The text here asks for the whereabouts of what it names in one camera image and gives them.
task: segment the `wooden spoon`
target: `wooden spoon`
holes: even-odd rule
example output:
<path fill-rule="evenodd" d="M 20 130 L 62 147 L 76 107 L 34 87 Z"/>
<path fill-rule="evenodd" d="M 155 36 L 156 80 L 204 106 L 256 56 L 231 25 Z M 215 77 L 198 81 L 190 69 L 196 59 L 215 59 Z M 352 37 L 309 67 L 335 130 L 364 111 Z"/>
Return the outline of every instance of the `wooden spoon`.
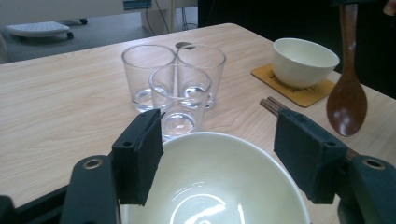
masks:
<path fill-rule="evenodd" d="M 357 133 L 367 113 L 367 98 L 355 74 L 357 15 L 357 4 L 340 6 L 343 71 L 327 101 L 329 122 L 343 136 Z"/>

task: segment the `spoon handle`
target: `spoon handle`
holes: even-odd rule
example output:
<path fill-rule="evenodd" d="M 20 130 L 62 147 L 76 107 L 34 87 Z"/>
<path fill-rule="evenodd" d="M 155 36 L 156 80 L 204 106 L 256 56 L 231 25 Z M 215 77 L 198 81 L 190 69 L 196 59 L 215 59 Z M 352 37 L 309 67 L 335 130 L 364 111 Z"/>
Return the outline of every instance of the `spoon handle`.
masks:
<path fill-rule="evenodd" d="M 355 75 L 355 46 L 356 46 L 356 20 L 358 16 L 358 5 L 341 5 L 340 22 L 343 36 L 343 77 L 354 77 Z"/>

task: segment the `ceramic bowl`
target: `ceramic bowl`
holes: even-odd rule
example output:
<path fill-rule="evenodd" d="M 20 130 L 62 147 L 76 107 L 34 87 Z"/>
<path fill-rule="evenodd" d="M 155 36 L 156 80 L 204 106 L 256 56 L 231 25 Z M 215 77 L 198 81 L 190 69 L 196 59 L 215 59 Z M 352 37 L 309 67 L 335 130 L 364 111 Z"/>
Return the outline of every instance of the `ceramic bowl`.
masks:
<path fill-rule="evenodd" d="M 295 88 L 319 84 L 340 63 L 331 50 L 297 38 L 276 40 L 274 50 L 273 71 L 276 78 Z"/>
<path fill-rule="evenodd" d="M 190 133 L 163 145 L 146 205 L 123 223 L 310 223 L 286 171 L 263 150 L 222 133 Z"/>

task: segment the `light wood tabletop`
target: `light wood tabletop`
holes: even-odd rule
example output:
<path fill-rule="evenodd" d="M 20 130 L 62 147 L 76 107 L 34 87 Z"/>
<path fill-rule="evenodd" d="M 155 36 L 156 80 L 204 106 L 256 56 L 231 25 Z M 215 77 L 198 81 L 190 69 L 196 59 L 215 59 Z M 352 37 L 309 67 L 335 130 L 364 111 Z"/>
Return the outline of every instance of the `light wood tabletop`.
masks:
<path fill-rule="evenodd" d="M 215 46 L 227 55 L 217 104 L 205 114 L 205 131 L 243 138 L 279 161 L 274 153 L 276 117 L 260 105 L 261 99 L 273 96 L 360 154 L 396 164 L 394 99 L 364 87 L 366 121 L 357 134 L 342 137 L 327 121 L 327 98 L 302 108 L 250 74 L 271 62 L 271 41 L 235 24 L 222 24 L 0 65 L 0 194 L 20 206 L 68 184 L 78 161 L 107 155 L 138 115 L 121 53 L 144 43 L 176 49 L 182 41 Z M 337 78 L 335 72 L 328 76 L 332 82 Z M 306 204 L 313 223 L 339 222 L 337 199 L 333 204 Z"/>

